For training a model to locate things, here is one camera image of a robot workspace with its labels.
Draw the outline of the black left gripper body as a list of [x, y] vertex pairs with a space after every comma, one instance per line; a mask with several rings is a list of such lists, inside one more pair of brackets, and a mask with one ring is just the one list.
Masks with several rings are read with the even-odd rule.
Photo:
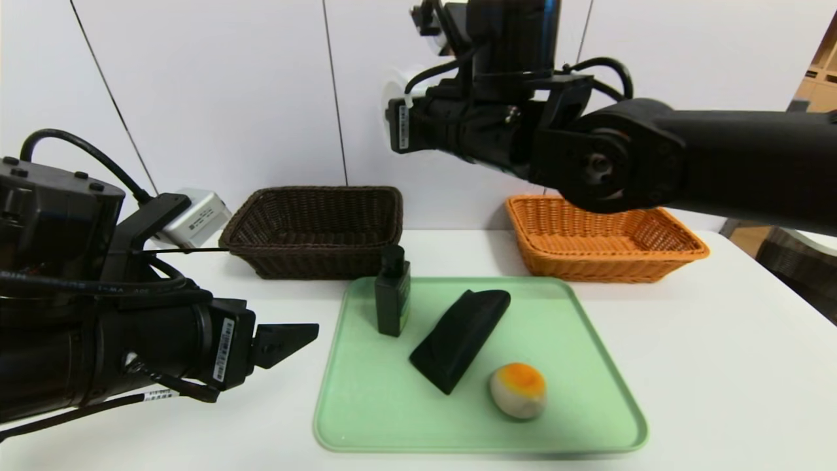
[[213, 403], [251, 373], [255, 315], [239, 299], [107, 314], [96, 330], [93, 399], [159, 385]]

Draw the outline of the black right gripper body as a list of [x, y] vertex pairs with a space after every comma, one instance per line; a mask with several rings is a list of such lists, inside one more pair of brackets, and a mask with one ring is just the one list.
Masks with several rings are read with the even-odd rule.
[[390, 147], [400, 154], [440, 151], [472, 163], [460, 145], [464, 126], [473, 118], [468, 113], [463, 99], [421, 97], [410, 107], [406, 99], [390, 99], [385, 112]]

